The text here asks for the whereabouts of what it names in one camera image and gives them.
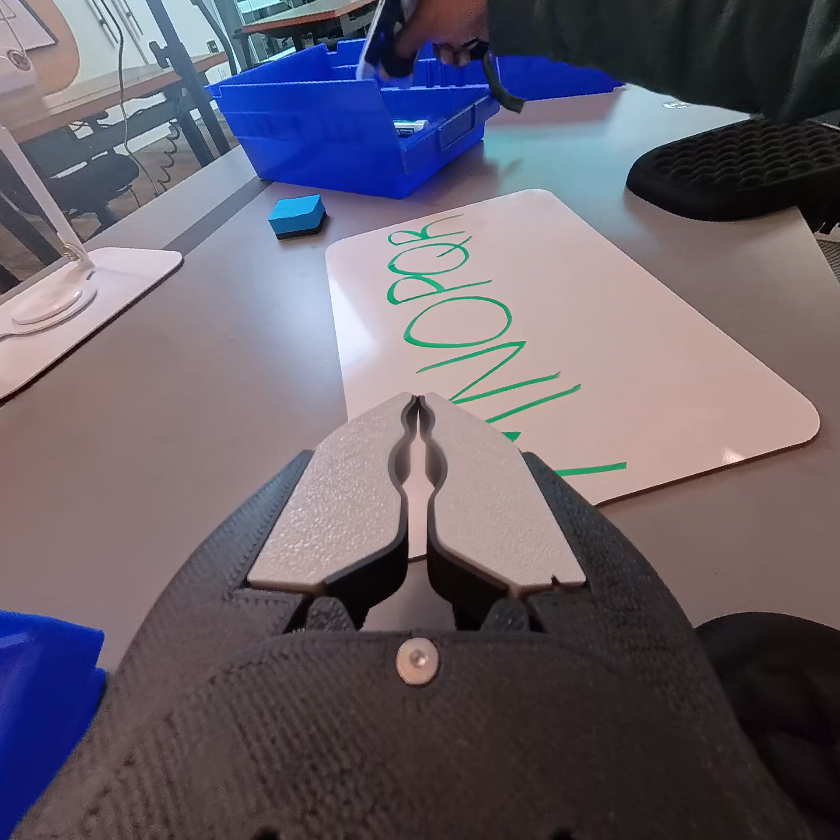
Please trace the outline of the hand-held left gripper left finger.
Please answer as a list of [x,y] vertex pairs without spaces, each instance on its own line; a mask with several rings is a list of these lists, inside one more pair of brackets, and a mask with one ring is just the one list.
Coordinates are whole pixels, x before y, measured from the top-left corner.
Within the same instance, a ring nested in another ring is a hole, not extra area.
[[408,555],[410,392],[350,420],[316,447],[247,575],[265,591],[383,602],[404,583]]

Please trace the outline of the wooden desk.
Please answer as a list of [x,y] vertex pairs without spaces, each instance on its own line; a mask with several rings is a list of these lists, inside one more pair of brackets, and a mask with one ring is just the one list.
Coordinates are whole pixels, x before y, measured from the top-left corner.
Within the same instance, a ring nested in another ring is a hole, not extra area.
[[76,81],[44,98],[35,91],[21,91],[2,102],[2,125],[21,144],[118,107],[121,99],[130,102],[185,84],[174,69],[163,69],[158,65],[125,69],[122,78],[123,82],[119,82],[119,73],[115,70]]

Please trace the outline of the small blue storage bin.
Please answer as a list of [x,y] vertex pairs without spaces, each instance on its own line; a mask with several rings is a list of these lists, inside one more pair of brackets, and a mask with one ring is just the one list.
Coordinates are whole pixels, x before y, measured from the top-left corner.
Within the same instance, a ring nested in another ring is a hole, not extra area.
[[526,102],[609,93],[624,82],[605,72],[553,61],[540,56],[499,56],[500,82]]

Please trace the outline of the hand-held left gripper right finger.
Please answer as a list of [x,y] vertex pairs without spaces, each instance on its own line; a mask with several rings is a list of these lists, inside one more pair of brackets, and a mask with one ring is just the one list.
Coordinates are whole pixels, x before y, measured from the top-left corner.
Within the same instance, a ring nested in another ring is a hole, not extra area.
[[433,485],[427,504],[427,572],[451,605],[491,605],[585,573],[520,449],[503,433],[435,393],[419,398],[419,430]]

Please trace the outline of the black metal table leg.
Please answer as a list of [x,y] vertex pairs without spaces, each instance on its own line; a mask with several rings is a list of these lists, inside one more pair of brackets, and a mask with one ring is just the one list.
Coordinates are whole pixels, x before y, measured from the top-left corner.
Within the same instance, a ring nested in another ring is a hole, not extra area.
[[145,4],[163,39],[161,45],[152,40],[149,43],[150,51],[161,68],[173,69],[185,91],[185,94],[167,92],[165,96],[175,104],[177,122],[196,160],[201,167],[206,167],[213,163],[216,157],[193,119],[193,110],[199,112],[204,129],[208,132],[218,155],[230,152],[231,147],[213,108],[211,95],[206,89],[205,71],[196,68],[193,58],[175,30],[164,3],[146,1]]

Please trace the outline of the blue whiteboard eraser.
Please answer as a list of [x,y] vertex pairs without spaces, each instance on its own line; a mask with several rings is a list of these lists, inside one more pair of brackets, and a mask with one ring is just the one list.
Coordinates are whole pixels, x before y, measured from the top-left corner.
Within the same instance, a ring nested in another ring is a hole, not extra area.
[[284,198],[268,216],[268,224],[278,239],[315,235],[328,216],[320,194]]

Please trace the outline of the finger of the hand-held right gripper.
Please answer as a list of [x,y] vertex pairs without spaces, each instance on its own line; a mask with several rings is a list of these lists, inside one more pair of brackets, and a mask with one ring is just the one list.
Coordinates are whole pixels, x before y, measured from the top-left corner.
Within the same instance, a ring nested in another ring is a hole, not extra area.
[[413,74],[417,54],[402,58],[396,41],[414,15],[418,1],[380,1],[361,51],[361,78],[405,80]]

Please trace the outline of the blue open-front storage bin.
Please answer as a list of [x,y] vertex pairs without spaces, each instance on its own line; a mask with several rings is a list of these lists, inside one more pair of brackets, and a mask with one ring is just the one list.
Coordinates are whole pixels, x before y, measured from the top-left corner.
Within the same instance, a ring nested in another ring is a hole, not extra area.
[[9,838],[91,725],[107,674],[101,629],[1,611],[1,838]]

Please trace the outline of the black office chair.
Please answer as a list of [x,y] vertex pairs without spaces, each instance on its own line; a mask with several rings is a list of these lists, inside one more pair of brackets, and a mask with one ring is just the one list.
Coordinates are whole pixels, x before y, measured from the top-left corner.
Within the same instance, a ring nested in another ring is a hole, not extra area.
[[[110,202],[127,193],[140,176],[139,166],[115,152],[100,155],[67,175],[48,178],[45,185],[67,217],[93,214],[100,230],[116,223]],[[5,155],[1,156],[2,227],[43,266],[59,257],[59,251],[27,220],[26,215],[46,220],[46,215]]]

